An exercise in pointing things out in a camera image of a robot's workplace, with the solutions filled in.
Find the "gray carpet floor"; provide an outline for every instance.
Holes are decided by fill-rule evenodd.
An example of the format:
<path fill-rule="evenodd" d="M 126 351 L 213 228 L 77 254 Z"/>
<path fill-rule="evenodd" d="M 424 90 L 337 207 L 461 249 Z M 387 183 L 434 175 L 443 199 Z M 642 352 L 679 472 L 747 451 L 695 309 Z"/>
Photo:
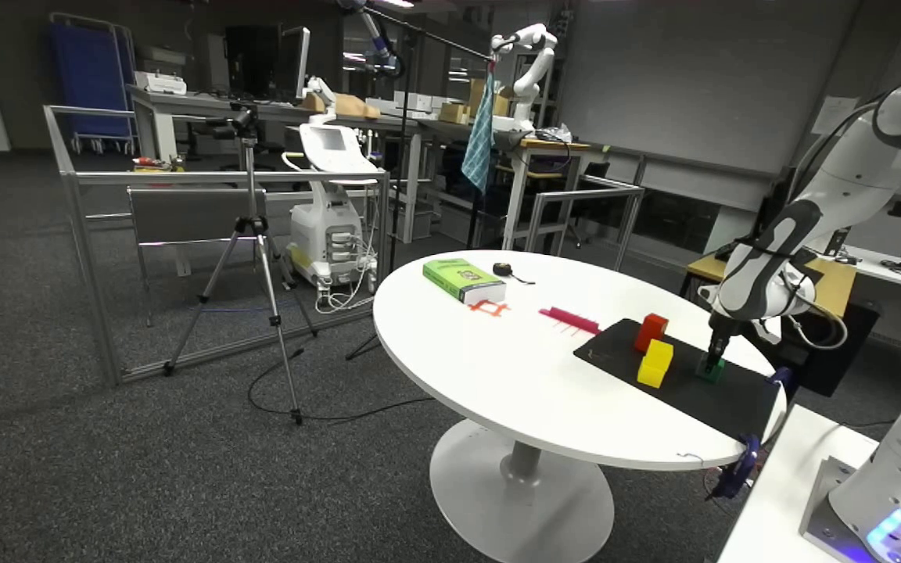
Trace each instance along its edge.
<path fill-rule="evenodd" d="M 126 204 L 102 195 L 95 207 Z M 380 351 L 344 358 L 371 335 L 365 317 L 317 339 L 292 338 L 292 351 L 304 348 L 294 358 L 304 428 L 267 414 L 292 405 L 279 373 L 259 379 L 276 365 L 272 348 L 113 383 L 98 365 L 69 230 L 52 160 L 0 157 L 0 559 L 481 559 L 427 493 L 433 443 L 458 417 L 422 399 L 341 420 L 422 397 Z M 396 260 L 449 246 L 433 234 Z M 131 234 L 95 230 L 95 249 L 123 355 L 164 358 L 204 274 L 164 274 L 148 327 Z M 606 244 L 569 254 L 614 260 Z M 629 255 L 623 272 L 679 284 L 677 269 L 647 255 Z M 310 294 L 294 297 L 289 330 L 304 327 L 298 304 Z M 264 288 L 242 266 L 192 351 L 267 330 Z M 805 392 L 802 404 L 882 433 L 901 408 L 901 351 L 870 339 L 835 397 Z M 714 559 L 740 506 L 740 498 L 703 500 L 714 472 L 603 475 L 617 521 L 593 559 Z"/>

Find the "black cable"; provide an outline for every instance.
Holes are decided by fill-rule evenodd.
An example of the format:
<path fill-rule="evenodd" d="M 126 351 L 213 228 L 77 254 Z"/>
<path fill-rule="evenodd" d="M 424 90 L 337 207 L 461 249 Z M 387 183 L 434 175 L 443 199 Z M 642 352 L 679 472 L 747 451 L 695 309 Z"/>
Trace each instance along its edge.
<path fill-rule="evenodd" d="M 279 370 L 279 362 L 267 365 L 246 388 L 246 404 L 259 414 L 272 414 L 272 417 L 292 417 L 289 408 L 272 408 L 267 404 L 259 404 L 254 397 L 254 392 L 259 388 L 264 379 L 269 379 L 272 373 Z M 368 420 L 368 417 L 380 417 L 380 414 L 390 414 L 390 408 L 400 408 L 400 405 L 412 405 L 412 404 L 427 404 L 433 397 L 408 397 L 408 399 L 393 399 L 393 404 L 380 404 L 380 405 L 371 405 L 371 408 L 361 408 L 361 414 L 304 414 L 304 420 L 317 420 L 317 421 L 361 421 L 361 420 Z"/>

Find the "white robot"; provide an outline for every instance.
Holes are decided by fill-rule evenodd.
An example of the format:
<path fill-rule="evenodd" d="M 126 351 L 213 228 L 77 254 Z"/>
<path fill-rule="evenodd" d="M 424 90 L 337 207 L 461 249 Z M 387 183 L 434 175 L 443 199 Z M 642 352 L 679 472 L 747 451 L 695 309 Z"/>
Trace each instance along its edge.
<path fill-rule="evenodd" d="M 789 255 L 819 246 L 835 228 L 875 215 L 897 191 L 901 83 L 844 121 L 802 197 L 754 244 L 732 249 L 721 284 L 702 288 L 714 305 L 711 358 L 752 322 L 758 335 L 766 335 L 766 319 L 813 309 L 813 284 Z M 901 417 L 870 463 L 828 493 L 828 503 L 874 559 L 901 563 Z"/>
<path fill-rule="evenodd" d="M 298 128 L 305 161 L 317 172 L 379 172 L 363 152 L 352 128 L 327 126 L 336 119 L 336 94 L 322 77 L 310 77 L 304 96 L 322 96 L 324 113 L 310 116 Z M 376 244 L 371 228 L 363 228 L 363 215 L 346 197 L 346 187 L 365 187 L 376 182 L 310 182 L 312 204 L 292 208 L 289 255 L 294 269 L 317 284 L 320 313 L 346 309 L 363 288 L 376 284 Z"/>
<path fill-rule="evenodd" d="M 532 104 L 539 100 L 539 94 L 541 94 L 541 87 L 539 87 L 539 80 L 549 70 L 549 64 L 554 64 L 554 42 L 556 42 L 556 37 L 541 24 L 541 23 L 535 23 L 535 24 L 526 24 L 526 28 L 518 28 L 518 32 L 512 32 L 510 37 L 503 37 L 503 34 L 493 34 L 491 37 L 491 57 L 497 60 L 497 57 L 503 57 L 503 54 L 510 54 L 510 49 L 535 49 L 535 48 L 541 48 L 539 49 L 539 57 L 535 57 L 535 62 L 526 67 L 526 74 L 518 74 L 516 80 L 512 80 L 512 87 L 508 90 L 508 96 L 512 96 L 512 128 L 518 128 L 518 131 L 532 131 L 535 126 L 532 126 Z"/>

